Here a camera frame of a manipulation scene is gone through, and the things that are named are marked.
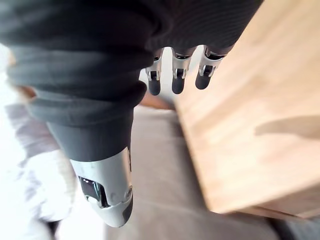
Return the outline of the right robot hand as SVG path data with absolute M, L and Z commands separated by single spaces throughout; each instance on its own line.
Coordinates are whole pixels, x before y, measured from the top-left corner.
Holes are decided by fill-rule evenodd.
M 131 132 L 145 92 L 159 94 L 162 52 L 172 49 L 172 91 L 184 89 L 195 48 L 203 90 L 257 12 L 260 0 L 3 0 L 7 73 L 35 97 L 92 208 L 111 227 L 133 208 Z

